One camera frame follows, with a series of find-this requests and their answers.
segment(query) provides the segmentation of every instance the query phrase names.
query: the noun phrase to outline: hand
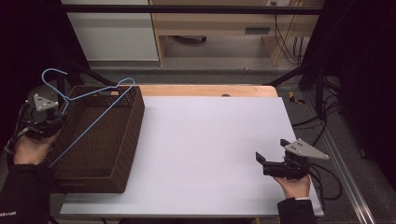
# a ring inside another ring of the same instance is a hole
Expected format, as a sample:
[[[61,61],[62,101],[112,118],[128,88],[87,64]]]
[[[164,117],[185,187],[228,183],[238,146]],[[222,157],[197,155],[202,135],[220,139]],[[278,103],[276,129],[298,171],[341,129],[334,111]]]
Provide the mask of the hand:
[[[15,144],[15,164],[33,164],[38,165],[47,156],[50,145],[55,139],[56,134],[49,138],[42,138],[41,141],[21,136]]]
[[[292,180],[274,177],[274,180],[280,185],[280,187],[282,187],[287,199],[309,197],[309,187],[311,185],[309,175],[306,175],[301,179]]]

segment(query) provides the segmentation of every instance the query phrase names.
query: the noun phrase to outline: white table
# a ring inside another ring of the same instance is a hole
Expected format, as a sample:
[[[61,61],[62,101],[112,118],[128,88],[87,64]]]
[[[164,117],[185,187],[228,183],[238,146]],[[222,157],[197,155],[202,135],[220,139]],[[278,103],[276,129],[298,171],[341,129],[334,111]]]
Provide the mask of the white table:
[[[68,194],[62,215],[90,217],[277,216],[281,187],[255,152],[283,161],[295,140],[277,97],[145,96],[146,111],[123,194]],[[311,187],[314,211],[323,216]]]

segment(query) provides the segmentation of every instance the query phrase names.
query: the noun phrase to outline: person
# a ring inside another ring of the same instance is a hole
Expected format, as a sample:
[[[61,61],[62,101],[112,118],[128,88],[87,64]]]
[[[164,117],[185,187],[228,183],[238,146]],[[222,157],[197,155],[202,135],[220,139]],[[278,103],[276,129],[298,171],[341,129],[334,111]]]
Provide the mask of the person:
[[[280,223],[317,223],[311,200],[309,199],[309,187],[311,179],[309,175],[301,179],[285,179],[274,177],[285,194],[286,200],[277,204]]]
[[[14,165],[0,193],[0,223],[48,224],[52,170],[40,163],[55,136],[41,141],[21,136],[15,145]]]
[[[15,145],[14,165],[9,167],[7,179],[0,193],[0,223],[48,224],[50,220],[50,189],[54,173],[41,165],[55,136],[41,141],[23,135]],[[286,200],[277,207],[280,222],[316,223],[309,200],[310,178],[298,180],[274,177],[285,193]],[[123,219],[120,223],[129,223]]]

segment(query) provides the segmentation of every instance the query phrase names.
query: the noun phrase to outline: white cabinet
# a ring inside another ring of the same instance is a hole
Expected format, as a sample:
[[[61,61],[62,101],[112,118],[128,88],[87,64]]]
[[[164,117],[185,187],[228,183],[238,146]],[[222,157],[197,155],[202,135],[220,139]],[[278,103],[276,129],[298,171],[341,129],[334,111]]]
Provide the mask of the white cabinet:
[[[147,5],[147,0],[62,0],[63,4]],[[68,13],[89,62],[158,61],[148,13]]]

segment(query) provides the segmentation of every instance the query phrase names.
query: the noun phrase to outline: wicker basket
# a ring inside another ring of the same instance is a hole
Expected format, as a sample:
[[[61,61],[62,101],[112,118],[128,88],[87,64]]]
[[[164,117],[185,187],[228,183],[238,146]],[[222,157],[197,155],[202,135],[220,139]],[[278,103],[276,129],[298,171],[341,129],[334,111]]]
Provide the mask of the wicker basket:
[[[72,101],[67,119],[46,163],[52,164],[129,87]],[[70,98],[99,90],[75,87]],[[145,105],[139,87],[131,88],[53,166],[63,193],[123,193],[134,160]]]

